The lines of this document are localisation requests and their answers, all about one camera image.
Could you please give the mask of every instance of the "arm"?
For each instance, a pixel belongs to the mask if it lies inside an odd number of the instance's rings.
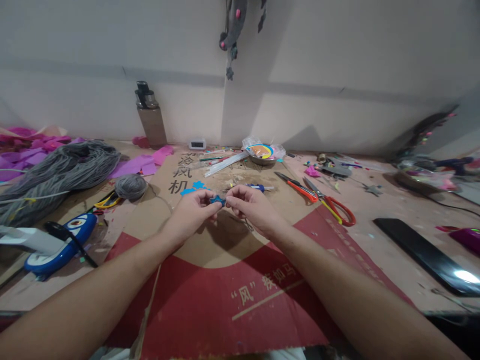
[[[161,232],[73,282],[0,334],[3,359],[88,359],[119,322],[130,302],[165,258],[220,203],[199,190],[178,203]]]
[[[289,226],[259,190],[236,186],[226,201],[285,254],[366,358],[468,359],[418,311]]]

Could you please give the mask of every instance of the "phone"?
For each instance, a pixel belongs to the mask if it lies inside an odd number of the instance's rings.
[[[448,291],[461,297],[480,297],[479,277],[463,269],[402,220],[376,218],[373,222]]]

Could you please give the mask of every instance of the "blue felt piece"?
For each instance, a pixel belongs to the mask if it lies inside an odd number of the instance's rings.
[[[192,184],[192,187],[194,189],[206,189],[205,187],[205,184],[203,182],[201,182],[200,180],[199,181],[195,181],[193,184]]]
[[[210,199],[210,204],[220,203],[221,206],[222,206],[222,208],[225,206],[225,202],[226,202],[226,200],[225,200],[225,199],[222,199],[222,198],[220,197],[220,195],[217,195],[217,196],[212,197],[212,198]]]
[[[190,194],[190,193],[194,193],[194,192],[196,192],[196,191],[197,191],[197,189],[189,188],[189,189],[183,190],[183,191],[180,193],[180,195],[184,196],[184,195],[187,195],[187,194]]]

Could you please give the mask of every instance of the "white wall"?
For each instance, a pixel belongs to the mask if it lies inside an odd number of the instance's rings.
[[[265,32],[251,16],[238,42],[222,141],[251,131],[293,149],[382,154],[479,81],[479,4],[270,1]]]
[[[147,80],[167,136],[381,154],[480,79],[473,0],[250,0],[234,80],[218,48],[223,0],[4,0],[0,123],[141,134]]]
[[[220,1],[2,1],[0,122],[73,135],[143,133],[136,80],[160,103],[167,137],[220,140],[226,60]]]
[[[480,82],[461,97],[456,116],[437,127],[417,153],[429,154],[437,160],[464,156],[480,148]]]

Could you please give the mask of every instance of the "forearm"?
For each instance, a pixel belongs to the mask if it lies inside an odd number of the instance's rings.
[[[365,357],[460,359],[466,356],[426,318],[378,282],[289,226],[272,241],[315,291]]]
[[[0,335],[5,359],[88,359],[112,332],[150,275],[172,251],[143,241],[73,282]]]

